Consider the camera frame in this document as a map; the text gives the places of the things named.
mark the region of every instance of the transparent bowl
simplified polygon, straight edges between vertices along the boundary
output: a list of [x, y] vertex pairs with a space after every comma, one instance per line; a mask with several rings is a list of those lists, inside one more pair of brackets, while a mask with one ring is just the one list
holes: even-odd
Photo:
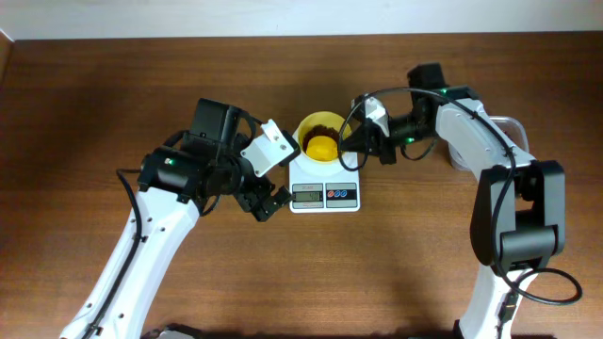
[[[527, 153], [530, 152], [526, 130], [518, 120], [510, 117], [490, 117], [490, 120], [496, 126], [498, 126], [498, 128], [505, 132], [507, 137], [509, 137], [509, 139], [514, 142], [517, 147], [526, 151]], [[461, 155], [450, 144], [448, 144], [448, 151], [450, 152], [450, 165], [452, 165], [452, 167], [457, 170], [470, 170]]]

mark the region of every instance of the wooden table surface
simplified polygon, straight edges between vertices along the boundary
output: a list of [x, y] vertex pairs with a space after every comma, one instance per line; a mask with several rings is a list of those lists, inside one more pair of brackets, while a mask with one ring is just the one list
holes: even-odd
[[[519, 119], [530, 152], [566, 172], [570, 307], [524, 301], [513, 333], [603, 332], [603, 34], [17, 41], [0, 91], [0, 336], [57, 337], [86, 300], [130, 206], [114, 174], [188, 128], [200, 97], [243, 107], [293, 132], [309, 113], [406, 85], [437, 60], [490, 115]], [[398, 115], [410, 98], [386, 100]], [[410, 152], [418, 153], [420, 146]], [[232, 198], [197, 223], [171, 263], [145, 330], [369, 334], [448, 330], [469, 302], [477, 183], [446, 142], [419, 162], [371, 159], [362, 209], [266, 223]], [[286, 182], [286, 170], [270, 177]], [[572, 294], [542, 276], [530, 292]]]

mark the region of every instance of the white kitchen scale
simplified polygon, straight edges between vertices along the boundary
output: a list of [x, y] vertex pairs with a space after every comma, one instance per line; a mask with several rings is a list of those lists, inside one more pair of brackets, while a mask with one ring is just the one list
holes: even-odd
[[[303, 137], [315, 125], [326, 125], [338, 131], [343, 121], [335, 113], [314, 113], [300, 123], [293, 138], [302, 147], [300, 135]], [[343, 160], [350, 168], [358, 166], [357, 153], [344, 153]], [[338, 159], [314, 160], [303, 150], [289, 163], [289, 191], [292, 195], [289, 208], [293, 213], [355, 212], [360, 209], [358, 171], [345, 170]]]

